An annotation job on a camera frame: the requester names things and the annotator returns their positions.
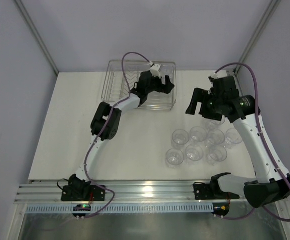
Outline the clear plastic cup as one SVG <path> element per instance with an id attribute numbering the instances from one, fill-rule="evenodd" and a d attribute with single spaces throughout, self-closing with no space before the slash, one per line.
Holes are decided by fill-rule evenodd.
<path id="1" fill-rule="evenodd" d="M 189 142 L 189 133 L 183 129 L 177 129 L 171 136 L 171 145 L 177 150 L 182 150 Z"/>
<path id="2" fill-rule="evenodd" d="M 206 140 L 207 131 L 200 126 L 195 126 L 189 131 L 189 136 L 192 143 L 198 144 Z"/>
<path id="3" fill-rule="evenodd" d="M 204 149 L 198 145 L 189 145 L 185 149 L 185 156 L 189 164 L 197 164 L 204 158 Z"/>
<path id="4" fill-rule="evenodd" d="M 215 146 L 221 145 L 225 141 L 224 133 L 219 129 L 212 129 L 207 133 L 206 145 Z"/>
<path id="5" fill-rule="evenodd" d="M 206 119 L 204 125 L 205 125 L 206 129 L 210 131 L 213 129 L 218 129 L 221 125 L 224 124 L 224 122 L 225 122 L 224 117 L 220 121 Z"/>
<path id="6" fill-rule="evenodd" d="M 242 137 L 235 128 L 228 129 L 225 134 L 225 147 L 232 149 L 243 142 Z"/>
<path id="7" fill-rule="evenodd" d="M 206 161 L 208 164 L 214 166 L 227 159 L 227 150 L 219 145 L 214 145 L 207 150 Z"/>
<path id="8" fill-rule="evenodd" d="M 167 166 L 176 168 L 182 165 L 184 161 L 183 152 L 179 149 L 171 148 L 166 152 L 165 162 Z"/>

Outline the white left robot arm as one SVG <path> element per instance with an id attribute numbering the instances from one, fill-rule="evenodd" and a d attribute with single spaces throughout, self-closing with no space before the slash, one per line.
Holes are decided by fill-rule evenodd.
<path id="1" fill-rule="evenodd" d="M 83 163 L 79 166 L 75 174 L 68 179 L 68 186 L 77 192 L 81 192 L 91 183 L 88 176 L 88 170 L 99 158 L 102 149 L 112 140 L 120 123 L 123 114 L 140 107 L 147 101 L 148 95 L 152 92 L 169 94 L 174 89 L 174 84 L 170 77 L 159 77 L 152 71 L 140 73 L 140 77 L 135 82 L 133 88 L 130 88 L 125 98 L 117 102 L 108 104 L 101 102 L 91 121 L 91 142 Z"/>

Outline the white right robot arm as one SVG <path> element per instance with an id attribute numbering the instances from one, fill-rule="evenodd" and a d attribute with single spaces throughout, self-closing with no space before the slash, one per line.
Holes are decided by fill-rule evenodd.
<path id="1" fill-rule="evenodd" d="M 185 113 L 194 115 L 200 103 L 199 114 L 203 118 L 215 121 L 227 118 L 242 137 L 255 173 L 253 179 L 229 172 L 213 176 L 210 187 L 214 195 L 242 196 L 254 208 L 288 198 L 290 173 L 269 140 L 255 98 L 240 96 L 233 77 L 211 77 L 209 80 L 211 89 L 195 88 Z"/>

